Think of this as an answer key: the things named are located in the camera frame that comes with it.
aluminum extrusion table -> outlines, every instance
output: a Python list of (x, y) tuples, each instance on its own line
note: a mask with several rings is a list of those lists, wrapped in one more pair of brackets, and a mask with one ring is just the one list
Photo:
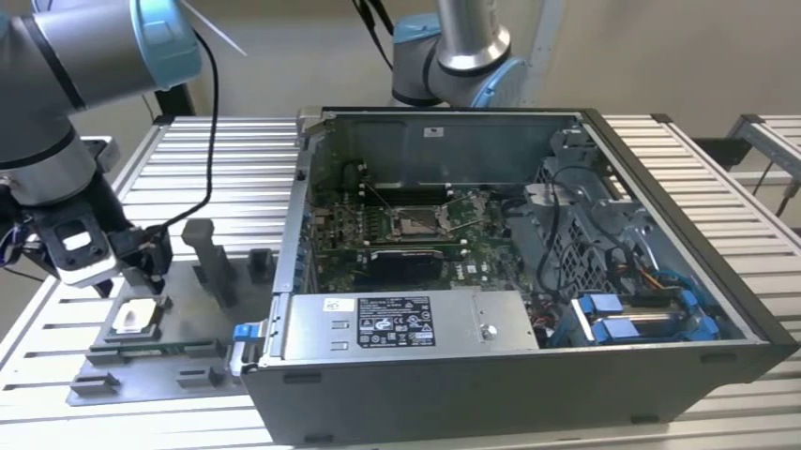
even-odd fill
[(801, 115), (745, 114), (729, 135), (745, 139), (801, 182)]
[[(757, 296), (801, 340), (801, 241), (672, 123), (610, 124)], [(131, 220), (158, 223), (199, 201), (210, 119), (155, 126), (113, 187)], [(230, 255), (278, 249), (295, 161), (292, 119), (223, 118), (211, 204)], [(176, 259), (192, 258), (180, 239)], [(72, 408), (69, 381), (111, 300), (52, 277), (0, 344), (0, 447), (262, 448), (271, 436), (247, 396)], [(535, 398), (531, 407), (537, 406)], [(670, 424), (579, 429), (352, 448), (744, 449), (801, 446), (801, 353), (760, 381), (714, 390)]]

white label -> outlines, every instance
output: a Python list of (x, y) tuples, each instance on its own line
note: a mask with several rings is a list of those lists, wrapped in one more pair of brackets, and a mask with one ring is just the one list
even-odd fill
[(326, 312), (352, 312), (354, 309), (354, 298), (327, 298), (323, 302), (323, 310)]
[(160, 350), (131, 350), (130, 352), (120, 352), (120, 356), (127, 358), (135, 358), (139, 356), (162, 356), (164, 354)]
[(425, 138), (442, 138), (446, 135), (446, 129), (442, 127), (426, 127), (423, 128)]

motherboard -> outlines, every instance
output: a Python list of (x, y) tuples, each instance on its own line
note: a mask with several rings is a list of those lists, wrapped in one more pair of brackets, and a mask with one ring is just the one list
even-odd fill
[(502, 213), (514, 199), (493, 187), (380, 188), (363, 181), (354, 195), (331, 196), (339, 198), (314, 208), (323, 292), (533, 290)]

robotic arm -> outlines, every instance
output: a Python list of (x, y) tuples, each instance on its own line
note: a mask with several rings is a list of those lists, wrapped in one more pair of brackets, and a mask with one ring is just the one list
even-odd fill
[(494, 0), (437, 0), (437, 10), (394, 27), (393, 98), (417, 107), (517, 106), (527, 66), (511, 55)]
[(25, 254), (79, 287), (128, 268), (160, 291), (170, 237), (126, 219), (69, 115), (198, 75), (178, 6), (104, 0), (21, 17), (0, 11), (0, 55), (0, 218), (12, 223), (0, 263)]

label sticker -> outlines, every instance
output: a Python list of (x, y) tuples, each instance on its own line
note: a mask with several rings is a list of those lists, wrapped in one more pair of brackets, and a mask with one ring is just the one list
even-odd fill
[(354, 312), (354, 298), (327, 298), (323, 302), (323, 310), (326, 312)]
[(359, 298), (359, 346), (430, 347), (434, 340), (434, 318), (429, 297)]
[(442, 138), (446, 135), (446, 129), (442, 127), (425, 127), (423, 137), (425, 138)]

